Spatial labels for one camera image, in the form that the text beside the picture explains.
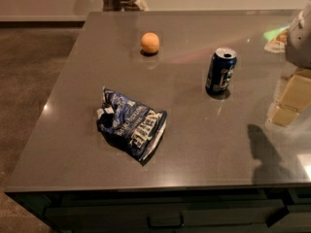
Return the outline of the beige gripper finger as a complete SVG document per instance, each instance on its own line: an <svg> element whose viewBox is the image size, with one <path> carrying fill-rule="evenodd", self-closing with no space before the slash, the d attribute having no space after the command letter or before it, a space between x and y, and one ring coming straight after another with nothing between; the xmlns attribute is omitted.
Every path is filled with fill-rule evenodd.
<svg viewBox="0 0 311 233"><path fill-rule="evenodd" d="M290 125L311 104L311 70L298 68L286 80L280 95L269 109L269 120Z"/></svg>

